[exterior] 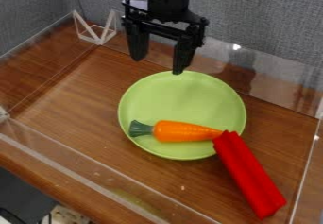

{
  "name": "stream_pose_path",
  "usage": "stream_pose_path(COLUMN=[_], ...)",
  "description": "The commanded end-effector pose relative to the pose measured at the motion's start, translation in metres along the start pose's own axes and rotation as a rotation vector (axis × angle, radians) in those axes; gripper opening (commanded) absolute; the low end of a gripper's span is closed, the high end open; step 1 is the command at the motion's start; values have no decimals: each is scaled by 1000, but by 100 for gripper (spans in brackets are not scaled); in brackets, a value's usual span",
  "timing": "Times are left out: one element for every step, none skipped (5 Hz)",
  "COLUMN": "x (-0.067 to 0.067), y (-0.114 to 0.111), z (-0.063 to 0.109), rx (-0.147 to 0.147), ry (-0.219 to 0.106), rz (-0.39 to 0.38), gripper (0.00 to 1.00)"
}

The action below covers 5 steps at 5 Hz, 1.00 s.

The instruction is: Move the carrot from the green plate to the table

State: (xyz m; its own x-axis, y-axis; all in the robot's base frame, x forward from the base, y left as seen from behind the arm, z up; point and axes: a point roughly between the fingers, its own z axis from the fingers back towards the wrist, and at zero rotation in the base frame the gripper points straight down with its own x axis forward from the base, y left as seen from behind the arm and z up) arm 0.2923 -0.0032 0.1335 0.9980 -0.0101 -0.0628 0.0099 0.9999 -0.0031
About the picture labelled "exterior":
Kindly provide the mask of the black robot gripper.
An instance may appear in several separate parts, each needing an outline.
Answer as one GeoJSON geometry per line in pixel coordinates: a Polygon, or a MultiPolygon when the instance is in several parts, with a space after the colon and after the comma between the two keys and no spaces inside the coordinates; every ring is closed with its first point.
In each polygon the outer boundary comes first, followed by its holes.
{"type": "Polygon", "coordinates": [[[178,40],[174,47],[174,74],[192,65],[197,48],[204,45],[209,20],[190,11],[190,0],[125,0],[123,25],[133,59],[142,60],[150,50],[150,35],[178,40]]]}

